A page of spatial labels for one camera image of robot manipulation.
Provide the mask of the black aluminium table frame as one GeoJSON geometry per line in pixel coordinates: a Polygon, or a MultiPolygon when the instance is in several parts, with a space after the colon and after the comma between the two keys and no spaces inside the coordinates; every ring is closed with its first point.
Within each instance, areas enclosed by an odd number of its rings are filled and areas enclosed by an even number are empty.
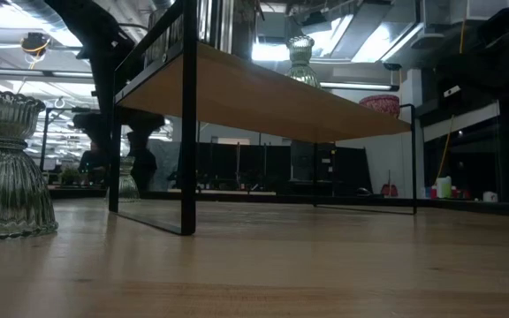
{"type": "Polygon", "coordinates": [[[276,204],[309,204],[336,206],[386,206],[407,208],[442,208],[475,212],[497,216],[509,216],[509,203],[490,203],[483,201],[449,201],[427,199],[375,198],[375,197],[330,197],[314,195],[260,195],[242,193],[197,193],[198,201],[261,202],[276,204]]]}

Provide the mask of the dark bronze candle tin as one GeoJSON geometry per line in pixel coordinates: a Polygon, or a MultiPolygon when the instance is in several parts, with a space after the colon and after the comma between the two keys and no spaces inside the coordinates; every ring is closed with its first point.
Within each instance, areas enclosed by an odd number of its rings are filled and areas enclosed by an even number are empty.
{"type": "Polygon", "coordinates": [[[146,66],[149,66],[156,60],[162,60],[163,62],[167,60],[168,50],[182,38],[182,22],[182,16],[179,16],[146,50],[144,59],[146,66]]]}

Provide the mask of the pink patterned round tin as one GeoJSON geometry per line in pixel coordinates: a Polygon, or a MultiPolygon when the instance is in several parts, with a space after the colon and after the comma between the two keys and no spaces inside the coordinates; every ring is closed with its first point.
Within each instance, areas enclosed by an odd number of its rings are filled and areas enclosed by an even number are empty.
{"type": "Polygon", "coordinates": [[[395,118],[398,118],[400,114],[399,98],[396,95],[371,95],[361,99],[359,104],[395,118]]]}

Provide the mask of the silver candle tin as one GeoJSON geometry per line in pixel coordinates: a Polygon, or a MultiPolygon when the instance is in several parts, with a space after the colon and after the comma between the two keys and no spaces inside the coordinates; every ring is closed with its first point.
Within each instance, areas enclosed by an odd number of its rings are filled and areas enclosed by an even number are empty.
{"type": "Polygon", "coordinates": [[[232,53],[235,0],[197,0],[198,40],[232,53]]]}

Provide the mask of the green white bottle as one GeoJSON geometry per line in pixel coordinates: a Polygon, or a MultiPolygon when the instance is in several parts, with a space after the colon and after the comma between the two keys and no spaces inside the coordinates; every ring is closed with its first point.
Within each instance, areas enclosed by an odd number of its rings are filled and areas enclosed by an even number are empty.
{"type": "Polygon", "coordinates": [[[438,199],[447,199],[452,197],[452,178],[450,176],[437,178],[436,192],[438,199]]]}

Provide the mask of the ceiling light tube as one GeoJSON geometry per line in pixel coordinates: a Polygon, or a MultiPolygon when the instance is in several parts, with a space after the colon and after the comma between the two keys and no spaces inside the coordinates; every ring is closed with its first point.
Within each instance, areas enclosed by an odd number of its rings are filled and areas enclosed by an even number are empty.
{"type": "Polygon", "coordinates": [[[389,84],[370,84],[356,82],[326,82],[320,83],[322,88],[328,89],[344,89],[344,90],[366,90],[366,91],[388,91],[394,92],[399,90],[397,85],[389,84]]]}

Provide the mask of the wooden shelf riser black frame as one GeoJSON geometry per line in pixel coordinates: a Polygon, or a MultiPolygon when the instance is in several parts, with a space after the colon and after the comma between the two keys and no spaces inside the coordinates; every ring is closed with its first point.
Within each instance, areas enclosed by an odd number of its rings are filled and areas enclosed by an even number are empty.
{"type": "Polygon", "coordinates": [[[182,188],[180,193],[163,195],[166,200],[180,202],[180,223],[174,225],[120,211],[119,157],[114,155],[109,210],[117,216],[190,236],[196,231],[196,202],[225,201],[223,195],[196,191],[196,142],[201,122],[306,141],[314,146],[415,132],[414,122],[364,108],[199,42],[197,0],[176,0],[120,64],[115,76],[125,77],[126,67],[170,30],[177,19],[182,21],[182,39],[168,50],[165,59],[147,66],[115,93],[111,146],[114,150],[120,147],[122,109],[180,117],[182,188]]]}

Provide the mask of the black ceiling dome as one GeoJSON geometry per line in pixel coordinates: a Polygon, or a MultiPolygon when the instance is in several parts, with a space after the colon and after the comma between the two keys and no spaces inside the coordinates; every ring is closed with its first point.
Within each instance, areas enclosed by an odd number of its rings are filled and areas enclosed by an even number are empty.
{"type": "Polygon", "coordinates": [[[51,39],[46,34],[32,32],[20,40],[20,47],[32,57],[42,57],[46,53],[50,42],[51,39]]]}

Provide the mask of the grey fabric cover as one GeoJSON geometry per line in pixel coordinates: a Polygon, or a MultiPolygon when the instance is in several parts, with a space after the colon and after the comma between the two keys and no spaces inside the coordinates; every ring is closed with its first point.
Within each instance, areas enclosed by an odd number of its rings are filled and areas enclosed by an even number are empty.
{"type": "Polygon", "coordinates": [[[179,149],[179,142],[153,139],[148,141],[148,150],[156,159],[156,171],[150,182],[153,192],[167,192],[173,184],[169,176],[178,169],[179,149]]]}

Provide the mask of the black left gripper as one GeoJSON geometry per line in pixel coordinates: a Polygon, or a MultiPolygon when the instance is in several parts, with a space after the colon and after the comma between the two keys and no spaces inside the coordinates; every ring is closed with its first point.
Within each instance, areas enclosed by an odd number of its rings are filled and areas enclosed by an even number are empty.
{"type": "MultiPolygon", "coordinates": [[[[136,132],[152,133],[165,125],[164,115],[143,110],[119,110],[118,118],[121,125],[128,125],[136,132]]],[[[109,134],[112,116],[98,112],[85,112],[76,114],[72,121],[76,128],[82,129],[87,134],[109,134]]]]}

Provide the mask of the person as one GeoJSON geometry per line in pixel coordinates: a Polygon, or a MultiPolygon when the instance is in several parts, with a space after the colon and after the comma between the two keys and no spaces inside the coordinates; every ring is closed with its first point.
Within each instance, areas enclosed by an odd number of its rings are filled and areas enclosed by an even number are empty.
{"type": "Polygon", "coordinates": [[[104,187],[109,161],[106,153],[94,142],[90,142],[90,149],[81,157],[78,171],[86,176],[91,186],[104,187]]]}
{"type": "Polygon", "coordinates": [[[131,176],[135,180],[137,188],[140,192],[146,192],[154,174],[156,172],[156,158],[148,150],[148,138],[137,132],[129,132],[127,134],[130,150],[129,157],[134,159],[131,176]]]}

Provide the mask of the green ribbed glass candle holder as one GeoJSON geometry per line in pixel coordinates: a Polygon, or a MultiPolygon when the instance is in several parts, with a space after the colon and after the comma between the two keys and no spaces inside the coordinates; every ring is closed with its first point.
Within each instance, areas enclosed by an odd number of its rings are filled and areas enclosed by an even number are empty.
{"type": "Polygon", "coordinates": [[[0,239],[49,234],[58,228],[49,188],[26,153],[45,104],[0,91],[0,239]]]}
{"type": "Polygon", "coordinates": [[[125,156],[120,158],[118,200],[121,202],[135,202],[140,199],[139,189],[131,175],[134,158],[125,156]]]}
{"type": "Polygon", "coordinates": [[[287,41],[291,67],[286,76],[311,87],[320,88],[316,73],[309,65],[314,45],[315,41],[307,35],[296,36],[287,41]]]}

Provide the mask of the small green plant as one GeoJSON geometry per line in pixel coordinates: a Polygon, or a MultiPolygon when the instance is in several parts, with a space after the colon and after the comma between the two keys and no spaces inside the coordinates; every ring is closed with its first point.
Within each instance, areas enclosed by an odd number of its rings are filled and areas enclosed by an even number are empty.
{"type": "Polygon", "coordinates": [[[80,173],[76,168],[65,168],[60,174],[62,186],[74,186],[80,182],[80,173]]]}

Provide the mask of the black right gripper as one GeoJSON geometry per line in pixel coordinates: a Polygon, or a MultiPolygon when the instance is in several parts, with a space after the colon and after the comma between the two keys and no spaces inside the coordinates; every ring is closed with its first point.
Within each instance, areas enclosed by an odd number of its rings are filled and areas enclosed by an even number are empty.
{"type": "Polygon", "coordinates": [[[504,87],[509,82],[508,58],[509,46],[503,44],[444,57],[435,67],[437,82],[459,87],[504,87]]]}

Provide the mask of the black partition panels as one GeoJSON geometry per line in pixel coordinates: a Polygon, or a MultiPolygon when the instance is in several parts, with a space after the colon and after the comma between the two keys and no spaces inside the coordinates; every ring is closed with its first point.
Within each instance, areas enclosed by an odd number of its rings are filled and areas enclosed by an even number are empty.
{"type": "Polygon", "coordinates": [[[373,190],[364,148],[201,143],[197,183],[218,191],[277,195],[366,196],[373,190]]]}

